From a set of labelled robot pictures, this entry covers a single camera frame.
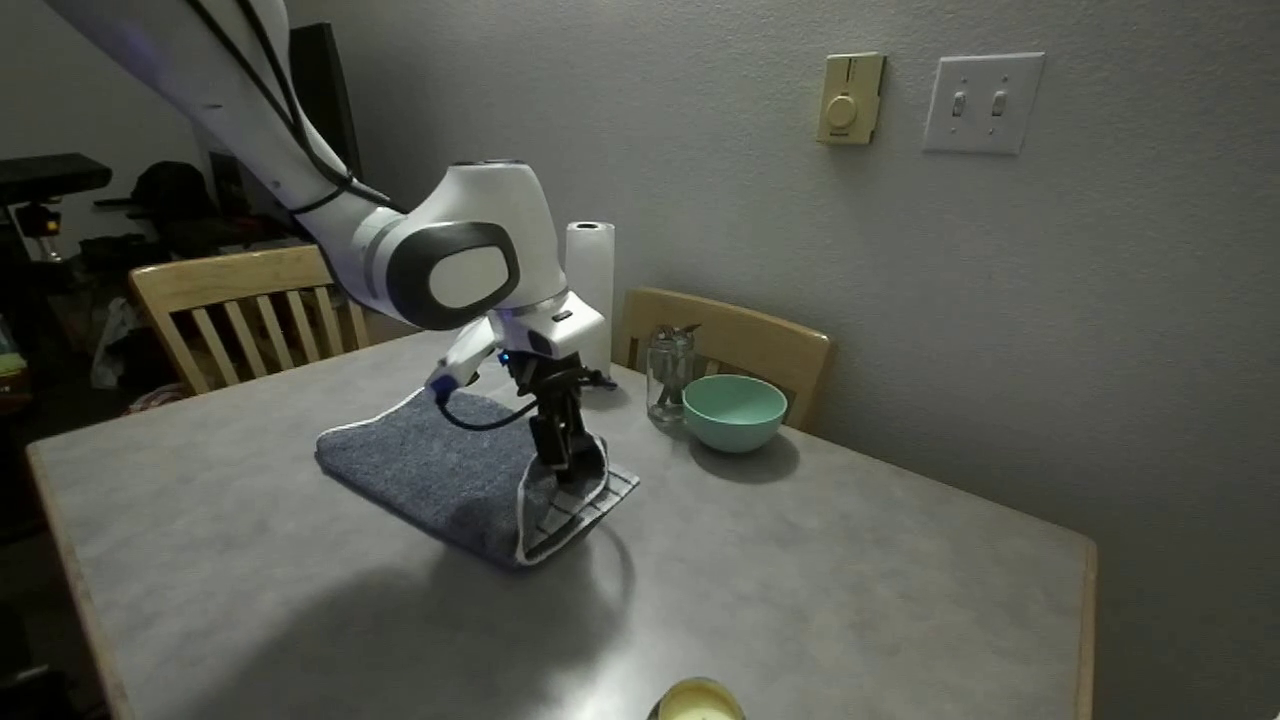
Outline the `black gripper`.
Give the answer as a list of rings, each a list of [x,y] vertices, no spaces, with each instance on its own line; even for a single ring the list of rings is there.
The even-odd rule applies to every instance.
[[[579,384],[584,366],[576,356],[513,356],[513,381],[523,397],[537,398],[537,416],[527,418],[537,438],[533,495],[542,503],[558,500],[559,485],[573,495],[588,495],[606,485],[606,450],[591,446],[591,434],[579,418]]]

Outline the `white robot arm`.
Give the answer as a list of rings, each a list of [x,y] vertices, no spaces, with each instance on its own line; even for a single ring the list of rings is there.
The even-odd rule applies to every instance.
[[[429,389],[447,398],[504,347],[537,397],[537,464],[588,495],[606,450],[579,418],[579,340],[599,322],[563,276],[542,174],[454,162],[408,212],[366,185],[310,119],[286,0],[44,0],[120,66],[232,150],[322,244],[341,287],[418,329],[460,329]]]

